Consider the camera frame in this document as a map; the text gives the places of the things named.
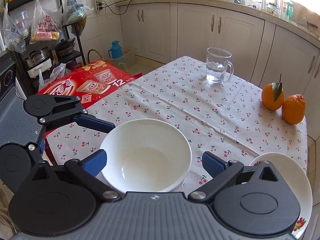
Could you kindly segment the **white floral bowl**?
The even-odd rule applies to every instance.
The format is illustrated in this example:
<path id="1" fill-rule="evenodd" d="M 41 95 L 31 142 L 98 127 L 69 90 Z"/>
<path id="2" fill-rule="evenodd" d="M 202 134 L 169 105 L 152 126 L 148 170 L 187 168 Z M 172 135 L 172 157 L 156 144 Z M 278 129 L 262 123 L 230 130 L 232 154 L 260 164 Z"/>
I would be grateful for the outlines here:
<path id="1" fill-rule="evenodd" d="M 101 174 L 121 193 L 179 191 L 192 152 L 183 133 L 156 119 L 136 119 L 113 129 L 100 145 L 107 155 Z"/>

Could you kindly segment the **white deep plate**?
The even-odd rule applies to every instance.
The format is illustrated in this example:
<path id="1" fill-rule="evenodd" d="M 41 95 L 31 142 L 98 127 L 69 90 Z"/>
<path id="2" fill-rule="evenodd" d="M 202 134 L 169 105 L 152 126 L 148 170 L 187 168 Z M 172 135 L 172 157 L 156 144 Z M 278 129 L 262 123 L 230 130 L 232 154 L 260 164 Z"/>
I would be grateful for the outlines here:
<path id="1" fill-rule="evenodd" d="M 312 213 L 312 190 L 307 175 L 291 157 L 281 153 L 264 153 L 251 161 L 250 166 L 257 166 L 262 161 L 270 161 L 289 185 L 300 204 L 300 215 L 292 231 L 296 239 L 302 237 Z"/>

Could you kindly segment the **white kitchen cabinets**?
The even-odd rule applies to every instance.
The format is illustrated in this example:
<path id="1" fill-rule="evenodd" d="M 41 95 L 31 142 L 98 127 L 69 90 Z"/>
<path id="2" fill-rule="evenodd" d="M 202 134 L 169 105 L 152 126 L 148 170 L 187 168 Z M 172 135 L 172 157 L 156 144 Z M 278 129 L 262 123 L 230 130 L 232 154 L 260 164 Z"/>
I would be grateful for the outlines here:
<path id="1" fill-rule="evenodd" d="M 124 45 L 139 56 L 204 61 L 209 47 L 227 50 L 237 76 L 259 87 L 281 79 L 285 95 L 302 94 L 308 135 L 319 137 L 318 38 L 264 12 L 212 0 L 136 0 L 119 9 Z"/>

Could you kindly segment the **red drink carton box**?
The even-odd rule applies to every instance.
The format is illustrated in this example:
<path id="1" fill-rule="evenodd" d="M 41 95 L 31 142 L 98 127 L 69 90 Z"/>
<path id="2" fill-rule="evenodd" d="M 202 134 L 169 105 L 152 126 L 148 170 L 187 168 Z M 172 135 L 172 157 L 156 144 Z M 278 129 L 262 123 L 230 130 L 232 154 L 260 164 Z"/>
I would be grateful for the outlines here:
<path id="1" fill-rule="evenodd" d="M 94 61 L 46 85 L 39 94 L 78 96 L 85 108 L 136 77 L 104 61 Z"/>

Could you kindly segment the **cherry print tablecloth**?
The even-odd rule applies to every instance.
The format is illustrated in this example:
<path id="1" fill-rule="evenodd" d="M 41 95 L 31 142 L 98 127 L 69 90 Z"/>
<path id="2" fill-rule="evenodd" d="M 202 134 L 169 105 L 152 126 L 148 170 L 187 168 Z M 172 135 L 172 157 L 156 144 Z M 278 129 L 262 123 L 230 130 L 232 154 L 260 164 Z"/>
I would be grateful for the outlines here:
<path id="1" fill-rule="evenodd" d="M 122 86 L 88 111 L 117 125 L 152 118 L 179 129 L 193 154 L 182 186 L 185 193 L 210 180 L 202 167 L 204 151 L 245 165 L 261 154 L 277 152 L 295 160 L 306 174 L 306 123 L 286 123 L 281 111 L 264 107 L 260 88 L 239 77 L 229 83 L 209 83 L 205 68 L 190 57 L 179 58 Z"/>

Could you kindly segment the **teal thermos jug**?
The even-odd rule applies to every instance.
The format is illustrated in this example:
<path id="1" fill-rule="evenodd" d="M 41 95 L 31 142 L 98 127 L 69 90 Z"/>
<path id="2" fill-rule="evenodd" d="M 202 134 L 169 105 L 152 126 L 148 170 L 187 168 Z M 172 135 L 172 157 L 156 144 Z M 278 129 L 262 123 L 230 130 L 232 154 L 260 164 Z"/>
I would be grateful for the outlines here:
<path id="1" fill-rule="evenodd" d="M 111 59 L 118 59 L 122 57 L 122 49 L 119 45 L 119 41 L 113 41 L 111 48 L 108 50 L 108 55 Z"/>

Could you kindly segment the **black storage rack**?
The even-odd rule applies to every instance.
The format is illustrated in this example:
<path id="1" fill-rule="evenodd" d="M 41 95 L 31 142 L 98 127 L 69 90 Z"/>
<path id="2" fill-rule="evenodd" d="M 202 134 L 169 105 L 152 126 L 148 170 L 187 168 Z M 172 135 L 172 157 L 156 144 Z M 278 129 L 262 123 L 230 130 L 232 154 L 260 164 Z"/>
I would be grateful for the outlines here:
<path id="1" fill-rule="evenodd" d="M 8 12 L 13 12 L 15 9 L 21 9 L 23 5 L 26 5 L 35 0 L 13 0 L 8 3 Z M 59 5 L 63 5 L 62 0 L 59 0 Z M 39 79 L 37 77 L 31 78 L 27 73 L 27 64 L 25 63 L 24 58 L 29 55 L 29 51 L 35 49 L 42 49 L 48 47 L 49 49 L 55 48 L 57 45 L 57 41 L 43 41 L 33 44 L 26 44 L 26 52 L 22 55 L 20 53 L 16 53 L 11 51 L 10 56 L 13 61 L 16 62 L 16 75 L 19 84 L 22 87 L 23 92 L 26 96 L 30 96 L 32 94 L 37 93 L 39 89 Z M 73 51 L 71 54 L 63 57 L 58 57 L 58 63 L 67 63 L 69 61 L 75 61 L 77 58 L 81 57 L 82 62 L 86 63 L 84 52 L 82 47 L 79 47 L 79 50 Z"/>

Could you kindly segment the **orange with leaf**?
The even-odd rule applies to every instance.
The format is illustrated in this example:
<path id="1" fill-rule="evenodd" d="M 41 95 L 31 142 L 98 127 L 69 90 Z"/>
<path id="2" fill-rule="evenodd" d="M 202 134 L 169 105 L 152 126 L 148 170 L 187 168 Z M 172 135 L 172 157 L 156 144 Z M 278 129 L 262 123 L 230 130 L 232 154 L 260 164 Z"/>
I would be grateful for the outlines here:
<path id="1" fill-rule="evenodd" d="M 261 93 L 261 100 L 265 108 L 270 111 L 278 110 L 284 103 L 281 75 L 279 81 L 267 84 Z"/>

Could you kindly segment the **glass mug with water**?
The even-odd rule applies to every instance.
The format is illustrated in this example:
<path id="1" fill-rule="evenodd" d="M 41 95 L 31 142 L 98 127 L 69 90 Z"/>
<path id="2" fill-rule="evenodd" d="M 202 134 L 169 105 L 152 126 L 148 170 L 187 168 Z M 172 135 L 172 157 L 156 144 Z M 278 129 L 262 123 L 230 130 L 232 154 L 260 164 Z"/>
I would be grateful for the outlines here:
<path id="1" fill-rule="evenodd" d="M 206 79 L 211 83 L 228 83 L 234 73 L 232 54 L 224 49 L 210 47 L 206 51 Z"/>

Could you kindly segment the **plastic bag with snacks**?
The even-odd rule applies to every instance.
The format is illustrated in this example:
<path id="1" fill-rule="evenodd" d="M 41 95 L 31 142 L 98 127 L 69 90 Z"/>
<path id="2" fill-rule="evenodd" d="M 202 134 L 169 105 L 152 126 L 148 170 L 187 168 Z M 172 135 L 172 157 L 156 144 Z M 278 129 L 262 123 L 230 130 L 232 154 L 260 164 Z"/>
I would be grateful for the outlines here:
<path id="1" fill-rule="evenodd" d="M 31 24 L 30 43 L 57 41 L 59 38 L 60 22 L 56 13 L 44 9 L 40 0 L 36 0 Z"/>

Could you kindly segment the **bumpy orange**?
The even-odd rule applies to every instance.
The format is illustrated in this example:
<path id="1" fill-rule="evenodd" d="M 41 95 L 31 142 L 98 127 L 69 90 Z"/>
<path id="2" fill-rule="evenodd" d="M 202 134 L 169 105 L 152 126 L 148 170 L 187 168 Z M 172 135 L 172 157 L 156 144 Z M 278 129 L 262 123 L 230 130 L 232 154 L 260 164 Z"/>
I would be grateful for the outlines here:
<path id="1" fill-rule="evenodd" d="M 300 123 L 305 114 L 305 100 L 300 94 L 289 96 L 284 100 L 281 108 L 282 118 L 291 125 Z"/>

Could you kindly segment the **white power strip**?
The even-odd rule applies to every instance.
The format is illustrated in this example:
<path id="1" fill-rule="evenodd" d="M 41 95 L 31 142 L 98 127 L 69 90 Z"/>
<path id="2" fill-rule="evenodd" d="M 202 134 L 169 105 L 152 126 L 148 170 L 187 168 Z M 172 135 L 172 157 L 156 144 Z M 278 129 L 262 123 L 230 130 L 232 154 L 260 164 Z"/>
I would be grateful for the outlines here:
<path id="1" fill-rule="evenodd" d="M 103 8 L 103 4 L 101 0 L 95 0 L 95 10 L 100 11 Z"/>

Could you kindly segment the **wooden cutting board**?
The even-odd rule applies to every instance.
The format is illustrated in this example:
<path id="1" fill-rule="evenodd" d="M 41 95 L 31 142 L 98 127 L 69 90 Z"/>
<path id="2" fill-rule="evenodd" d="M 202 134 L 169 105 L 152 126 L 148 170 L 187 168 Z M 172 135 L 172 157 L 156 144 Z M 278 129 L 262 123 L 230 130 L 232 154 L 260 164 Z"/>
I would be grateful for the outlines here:
<path id="1" fill-rule="evenodd" d="M 293 3 L 293 20 L 296 20 L 298 23 L 309 23 L 311 30 L 319 30 L 319 13 L 310 11 L 303 5 Z"/>

